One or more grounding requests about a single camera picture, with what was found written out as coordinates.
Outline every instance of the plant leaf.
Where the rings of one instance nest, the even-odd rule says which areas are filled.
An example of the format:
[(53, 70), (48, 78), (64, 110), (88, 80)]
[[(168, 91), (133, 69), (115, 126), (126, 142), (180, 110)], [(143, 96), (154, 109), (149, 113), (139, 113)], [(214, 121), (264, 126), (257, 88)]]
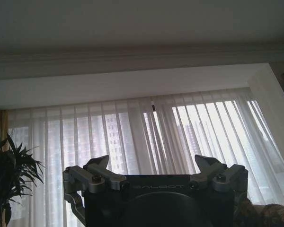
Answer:
[(7, 137), (8, 137), (8, 142), (9, 142), (9, 145), (10, 145), (11, 149), (12, 149), (13, 151), (15, 151), (15, 150), (16, 150), (16, 147), (15, 147), (15, 144), (14, 144), (13, 139), (10, 137), (10, 135), (9, 135), (8, 133), (7, 133)]

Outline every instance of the crown molding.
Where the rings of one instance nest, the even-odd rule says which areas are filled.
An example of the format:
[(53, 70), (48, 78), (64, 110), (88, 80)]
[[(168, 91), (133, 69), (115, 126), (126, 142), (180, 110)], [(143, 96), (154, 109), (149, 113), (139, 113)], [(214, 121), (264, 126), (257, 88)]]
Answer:
[(159, 46), (0, 54), (0, 79), (284, 61), (284, 44)]

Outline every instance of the curtain fold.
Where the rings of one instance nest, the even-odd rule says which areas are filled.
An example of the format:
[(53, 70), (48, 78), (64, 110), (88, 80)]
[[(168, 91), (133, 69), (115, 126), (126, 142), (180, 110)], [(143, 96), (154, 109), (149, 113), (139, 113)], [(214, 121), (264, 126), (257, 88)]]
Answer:
[(284, 205), (284, 161), (248, 88), (13, 110), (9, 132), (45, 165), (44, 185), (12, 205), (11, 227), (81, 226), (62, 171), (106, 154), (110, 170), (131, 175), (197, 173), (195, 154), (241, 164), (255, 204)]

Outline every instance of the patterned fabric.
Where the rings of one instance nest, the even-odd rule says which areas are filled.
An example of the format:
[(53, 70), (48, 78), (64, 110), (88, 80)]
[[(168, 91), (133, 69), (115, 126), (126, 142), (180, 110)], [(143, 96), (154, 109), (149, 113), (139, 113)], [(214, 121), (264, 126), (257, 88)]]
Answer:
[(234, 227), (284, 227), (284, 206), (269, 204), (263, 206), (262, 211), (257, 212), (250, 200), (244, 201)]

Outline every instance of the metal clamp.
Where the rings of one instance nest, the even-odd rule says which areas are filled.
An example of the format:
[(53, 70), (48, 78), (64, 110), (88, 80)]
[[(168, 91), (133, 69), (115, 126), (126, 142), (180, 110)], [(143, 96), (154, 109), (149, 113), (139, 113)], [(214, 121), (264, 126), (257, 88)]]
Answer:
[(106, 169), (108, 155), (92, 158), (83, 168), (79, 166), (67, 167), (63, 172), (64, 199), (71, 204), (71, 210), (85, 225), (85, 210), (81, 196), (77, 191), (99, 193), (108, 186), (112, 190), (120, 190), (124, 175), (114, 174)]

